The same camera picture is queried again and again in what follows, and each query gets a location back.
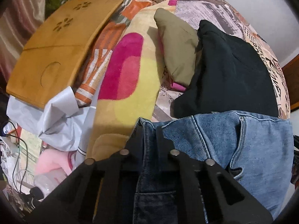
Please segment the striped pink curtain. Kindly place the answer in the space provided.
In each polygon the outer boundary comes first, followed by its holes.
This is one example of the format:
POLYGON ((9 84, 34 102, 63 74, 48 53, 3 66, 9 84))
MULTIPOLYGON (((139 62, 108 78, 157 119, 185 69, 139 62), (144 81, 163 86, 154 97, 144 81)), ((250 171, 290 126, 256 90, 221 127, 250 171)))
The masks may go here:
POLYGON ((45 20, 46 0, 11 0, 1 15, 1 83, 6 84, 23 47, 45 20))

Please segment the blue denim jeans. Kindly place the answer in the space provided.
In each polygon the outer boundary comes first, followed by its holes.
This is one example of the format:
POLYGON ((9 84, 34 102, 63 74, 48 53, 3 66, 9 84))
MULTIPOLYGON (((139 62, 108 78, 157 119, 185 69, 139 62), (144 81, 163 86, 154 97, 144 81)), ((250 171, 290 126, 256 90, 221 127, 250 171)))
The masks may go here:
POLYGON ((290 121, 244 111, 198 114, 168 122, 136 122, 144 131, 143 170, 133 223, 177 223, 172 176, 158 176, 156 130, 191 158, 214 159, 276 218, 291 180, 290 121))

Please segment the white plastic bag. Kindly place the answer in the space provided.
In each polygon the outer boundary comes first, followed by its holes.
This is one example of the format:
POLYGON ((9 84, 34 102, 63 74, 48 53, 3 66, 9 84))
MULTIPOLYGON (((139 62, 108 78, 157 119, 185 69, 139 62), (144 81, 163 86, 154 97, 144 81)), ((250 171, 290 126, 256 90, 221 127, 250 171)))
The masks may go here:
POLYGON ((80 108, 73 90, 67 87, 53 97, 44 110, 10 96, 7 115, 50 146, 60 151, 79 151, 86 155, 96 101, 97 96, 93 96, 89 106, 80 108))

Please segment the pink plush item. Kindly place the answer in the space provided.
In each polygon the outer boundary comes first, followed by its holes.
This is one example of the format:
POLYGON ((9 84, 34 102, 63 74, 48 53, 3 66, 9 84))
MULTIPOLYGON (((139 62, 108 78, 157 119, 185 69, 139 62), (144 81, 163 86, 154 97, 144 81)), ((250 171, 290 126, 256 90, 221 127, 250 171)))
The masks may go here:
POLYGON ((61 168, 67 175, 70 175, 75 164, 75 156, 76 151, 46 149, 38 158, 34 174, 41 175, 61 168))

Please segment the black folded garment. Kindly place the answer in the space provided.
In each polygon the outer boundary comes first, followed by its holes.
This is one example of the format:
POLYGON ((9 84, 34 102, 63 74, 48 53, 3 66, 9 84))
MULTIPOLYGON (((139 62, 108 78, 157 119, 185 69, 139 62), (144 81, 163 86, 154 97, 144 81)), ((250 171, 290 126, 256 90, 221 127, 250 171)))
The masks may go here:
POLYGON ((252 45, 207 20, 198 37, 201 59, 189 88, 172 102, 173 116, 238 110, 278 117, 270 75, 252 45))

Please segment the yellow pink fleece blanket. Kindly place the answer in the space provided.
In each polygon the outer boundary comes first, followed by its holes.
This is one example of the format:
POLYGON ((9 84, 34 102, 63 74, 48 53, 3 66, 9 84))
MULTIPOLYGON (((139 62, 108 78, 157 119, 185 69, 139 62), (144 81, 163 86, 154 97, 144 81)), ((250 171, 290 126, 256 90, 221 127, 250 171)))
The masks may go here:
POLYGON ((88 158, 101 160, 124 147, 138 118, 151 119, 165 63, 158 29, 157 9, 170 12, 168 2, 139 11, 115 46, 99 94, 88 158))

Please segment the clear plastic bottle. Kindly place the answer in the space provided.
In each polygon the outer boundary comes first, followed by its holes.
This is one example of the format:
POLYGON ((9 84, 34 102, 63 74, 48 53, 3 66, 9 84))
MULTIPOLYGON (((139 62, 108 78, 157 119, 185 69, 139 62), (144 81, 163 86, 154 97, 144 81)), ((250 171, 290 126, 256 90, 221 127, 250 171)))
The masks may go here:
POLYGON ((43 198, 47 197, 58 185, 60 185, 67 177, 62 168, 55 169, 47 173, 36 175, 34 177, 34 187, 38 187, 43 198))

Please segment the newspaper print bedspread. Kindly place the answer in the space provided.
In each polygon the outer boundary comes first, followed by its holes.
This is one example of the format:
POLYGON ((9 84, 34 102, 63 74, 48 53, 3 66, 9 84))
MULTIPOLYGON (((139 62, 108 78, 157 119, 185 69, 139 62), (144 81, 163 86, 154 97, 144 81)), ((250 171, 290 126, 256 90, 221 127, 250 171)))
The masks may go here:
POLYGON ((137 74, 137 85, 129 90, 129 98, 134 103, 142 102, 143 111, 149 114, 154 107, 154 99, 159 87, 167 80, 167 71, 163 55, 159 49, 159 36, 149 36, 149 29, 156 30, 154 13, 163 8, 180 17, 191 25, 197 25, 201 19, 214 23, 223 31, 235 29, 235 35, 255 46, 264 64, 272 76, 277 93, 279 117, 290 117, 288 89, 282 69, 269 45, 259 37, 254 28, 225 0, 124 0, 113 13, 108 24, 97 36, 90 58, 84 70, 82 83, 75 92, 80 107, 97 100, 97 88, 111 72, 110 58, 119 41, 127 41, 134 35, 141 38, 141 54, 138 60, 140 69, 132 70, 137 74))

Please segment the olive green folded garment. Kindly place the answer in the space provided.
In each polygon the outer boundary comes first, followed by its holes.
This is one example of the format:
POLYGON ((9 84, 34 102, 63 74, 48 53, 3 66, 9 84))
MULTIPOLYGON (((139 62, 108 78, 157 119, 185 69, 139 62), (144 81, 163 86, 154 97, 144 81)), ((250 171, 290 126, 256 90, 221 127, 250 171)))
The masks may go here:
POLYGON ((163 8, 156 10, 154 20, 169 76, 174 83, 187 88, 201 57, 197 31, 163 8))

